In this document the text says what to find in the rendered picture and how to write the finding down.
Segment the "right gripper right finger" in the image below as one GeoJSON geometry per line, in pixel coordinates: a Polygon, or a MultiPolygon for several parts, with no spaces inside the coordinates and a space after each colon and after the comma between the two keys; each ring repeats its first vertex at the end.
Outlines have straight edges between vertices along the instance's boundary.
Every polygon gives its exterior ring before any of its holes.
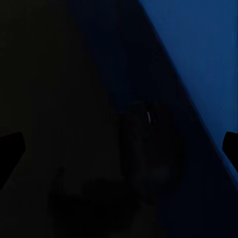
{"type": "Polygon", "coordinates": [[[227,132],[222,149],[238,172],[238,134],[227,132]]]}

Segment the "mouse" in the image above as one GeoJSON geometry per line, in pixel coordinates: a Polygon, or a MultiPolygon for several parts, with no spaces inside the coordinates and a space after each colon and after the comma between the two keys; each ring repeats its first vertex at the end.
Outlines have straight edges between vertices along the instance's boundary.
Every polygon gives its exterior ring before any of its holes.
{"type": "Polygon", "coordinates": [[[187,151],[168,106],[143,100],[126,105],[120,147],[126,179],[141,200],[161,203],[179,191],[187,151]]]}

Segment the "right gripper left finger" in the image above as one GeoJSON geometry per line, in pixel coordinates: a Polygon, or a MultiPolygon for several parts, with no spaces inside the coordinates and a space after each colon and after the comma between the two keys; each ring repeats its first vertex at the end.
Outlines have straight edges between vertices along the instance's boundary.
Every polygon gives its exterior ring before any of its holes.
{"type": "Polygon", "coordinates": [[[25,150],[22,132],[0,137],[0,191],[25,150]]]}

